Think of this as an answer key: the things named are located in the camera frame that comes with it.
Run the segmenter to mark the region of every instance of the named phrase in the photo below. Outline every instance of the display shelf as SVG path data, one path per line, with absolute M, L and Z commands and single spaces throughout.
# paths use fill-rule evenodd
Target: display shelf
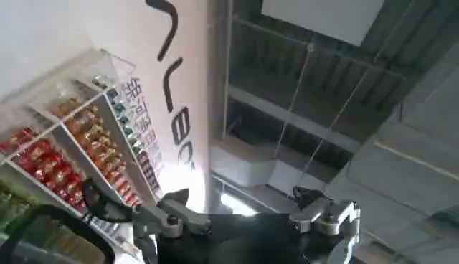
M 79 162 L 82 170 L 86 173 L 86 176 L 94 180 L 97 186 L 107 194 L 111 199 L 117 202 L 125 204 L 123 198 L 112 189 L 112 186 L 108 183 L 105 177 L 100 172 L 99 168 L 96 167 L 88 156 L 86 151 L 80 146 L 76 138 L 68 131 L 65 125 L 61 125 L 55 129 L 55 138 L 58 143 L 67 150 L 67 152 Z
M 150 184 L 148 183 L 145 174 L 141 170 L 140 164 L 138 162 L 137 156 L 134 154 L 131 145 L 129 144 L 129 140 L 126 138 L 126 135 L 123 132 L 123 128 L 121 127 L 118 120 L 115 118 L 115 112 L 113 111 L 110 100 L 108 96 L 105 94 L 104 102 L 100 102 L 99 110 L 100 113 L 106 117 L 106 126 L 107 128 L 112 131 L 113 139 L 116 140 L 116 143 L 120 147 L 123 155 L 128 157 L 131 162 L 128 162 L 128 175 L 131 178 L 134 186 L 140 193 L 149 194 L 148 196 L 142 196 L 145 202 L 150 202 L 155 204 L 158 201 L 158 198 L 154 194 L 154 192 L 150 188 Z
M 12 182 L 24 185 L 24 187 L 30 191 L 31 195 L 37 197 L 41 202 L 62 208 L 78 218 L 81 218 L 83 216 L 81 212 L 71 207 L 68 203 L 66 203 L 66 201 L 57 196 L 54 192 L 52 192 L 52 190 L 46 188 L 46 186 L 39 182 L 37 179 L 30 176 L 29 173 L 27 173 L 20 166 L 15 164 L 13 161 L 7 161 L 6 164 L 2 167 L 2 169 L 3 177 L 9 177 L 11 178 Z M 104 239 L 107 240 L 107 242 L 109 242 L 111 245 L 121 248 L 123 249 L 123 251 L 126 251 L 131 255 L 135 256 L 135 252 L 127 251 L 114 237 L 108 235 L 106 232 L 100 229 L 100 227 L 98 227 L 95 223 L 92 222 L 90 225 L 96 232 L 102 235 Z
M 68 203 L 66 203 L 66 201 L 62 200 L 37 179 L 30 176 L 28 172 L 23 170 L 23 168 L 15 164 L 13 161 L 7 161 L 3 166 L 1 166 L 0 172 L 3 180 L 11 182 L 13 187 L 22 188 L 19 193 L 24 193 L 24 191 L 27 190 L 28 194 L 40 202 L 63 208 L 72 214 L 79 213 L 75 208 L 71 207 Z
M 123 198 L 108 183 L 99 168 L 65 125 L 66 121 L 73 118 L 82 109 L 94 105 L 98 107 L 100 117 L 103 117 L 103 126 L 111 133 L 111 141 L 118 145 L 119 152 L 127 161 L 126 174 L 133 190 L 137 191 L 136 194 L 143 201 L 156 202 L 156 196 L 150 189 L 138 164 L 137 157 L 131 150 L 128 139 L 124 136 L 124 132 L 110 106 L 106 95 L 109 88 L 100 88 L 92 83 L 95 77 L 103 76 L 104 80 L 112 81 L 109 86 L 114 88 L 122 85 L 134 69 L 135 65 L 113 56 L 109 52 L 91 49 L 50 70 L 46 75 L 31 82 L 17 93 L 8 95 L 0 103 L 0 110 L 3 113 L 0 122 L 5 124 L 0 128 L 0 140 L 8 140 L 11 138 L 11 133 L 24 127 L 32 128 L 37 135 L 31 141 L 21 143 L 18 149 L 12 148 L 11 151 L 4 151 L 0 154 L 0 171 L 6 169 L 13 175 L 7 178 L 11 178 L 14 185 L 20 185 L 27 189 L 31 195 L 40 201 L 63 208 L 77 217 L 82 217 L 81 212 L 71 207 L 52 190 L 13 162 L 15 156 L 39 139 L 51 137 L 62 148 L 67 159 L 73 162 L 74 167 L 80 170 L 79 173 L 83 177 L 92 178 L 108 196 L 125 204 Z M 64 103 L 69 98 L 78 98 L 81 105 L 69 113 L 65 111 L 65 116 L 56 114 L 50 109 L 53 105 Z M 91 224 L 91 226 L 110 244 L 121 248 L 122 251 L 129 252 L 97 225 Z

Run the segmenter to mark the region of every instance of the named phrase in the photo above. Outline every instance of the red can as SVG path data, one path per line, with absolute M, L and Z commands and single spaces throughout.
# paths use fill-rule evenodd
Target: red can
M 37 133 L 29 127 L 20 129 L 9 140 L 0 142 L 0 151 L 4 153 L 16 151 L 20 145 L 31 141 L 36 136 Z
M 81 189 L 75 190 L 73 193 L 69 195 L 67 198 L 67 202 L 72 205 L 73 207 L 79 204 L 83 200 L 83 193 Z
M 62 163 L 62 156 L 56 151 L 51 150 L 39 158 L 39 163 L 33 172 L 33 177 L 44 179 L 47 174 Z
M 81 185 L 81 178 L 79 174 L 72 172 L 66 177 L 65 184 L 61 184 L 56 186 L 53 191 L 58 194 L 63 199 L 67 199 L 67 197 L 72 194 L 77 188 L 80 188 Z
M 127 192 L 125 192 L 123 195 L 122 195 L 122 198 L 123 198 L 123 201 L 127 201 L 129 196 L 132 194 L 132 189 L 129 189 Z
M 35 161 L 41 155 L 50 151 L 51 143 L 47 139 L 39 139 L 25 150 L 25 154 L 30 158 L 30 160 Z
M 131 189 L 128 181 L 124 181 L 116 190 L 118 191 L 119 195 L 123 196 L 127 191 Z
M 61 184 L 66 182 L 65 178 L 72 172 L 72 166 L 63 161 L 60 166 L 58 166 L 50 174 L 46 175 L 45 184 L 50 189 L 58 188 Z
M 123 175 L 121 175 L 117 177 L 115 181 L 112 181 L 112 187 L 115 190 L 118 190 L 118 188 L 120 188 L 121 186 L 127 183 L 128 183 L 128 180 Z
M 137 201 L 137 195 L 132 193 L 126 200 L 126 204 L 129 206 L 133 206 L 133 204 Z
M 17 154 L 13 161 L 30 174 L 35 172 L 36 162 L 32 161 L 24 152 Z
M 80 212 L 82 212 L 86 208 L 86 203 L 85 201 L 79 202 L 77 205 L 74 206 L 74 208 Z

